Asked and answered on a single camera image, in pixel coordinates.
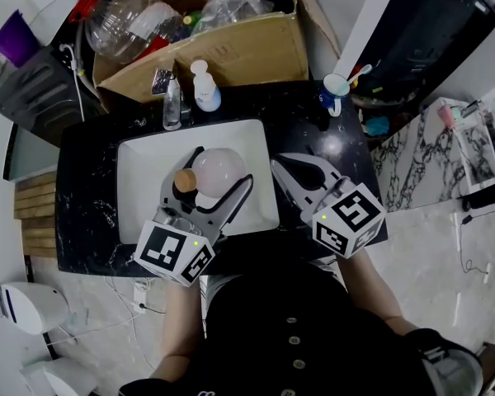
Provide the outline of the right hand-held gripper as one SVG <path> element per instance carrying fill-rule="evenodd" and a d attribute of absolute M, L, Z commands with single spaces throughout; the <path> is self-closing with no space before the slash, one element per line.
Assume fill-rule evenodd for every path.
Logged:
<path fill-rule="evenodd" d="M 355 184 L 325 158 L 280 153 L 271 170 L 283 192 L 301 211 L 317 243 L 349 258 L 379 233 L 385 210 L 369 188 Z"/>

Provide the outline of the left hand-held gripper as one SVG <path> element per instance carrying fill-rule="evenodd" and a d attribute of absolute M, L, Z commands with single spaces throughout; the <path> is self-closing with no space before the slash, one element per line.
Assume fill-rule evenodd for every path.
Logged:
<path fill-rule="evenodd" d="M 192 167 L 204 147 L 192 149 L 175 163 L 161 185 L 156 215 L 144 222 L 134 261 L 156 276 L 189 287 L 215 258 L 212 242 L 230 224 L 253 188 L 253 176 L 238 180 L 211 208 L 196 206 L 197 191 L 183 193 L 174 183 L 175 173 Z M 196 224 L 182 209 L 196 208 Z"/>

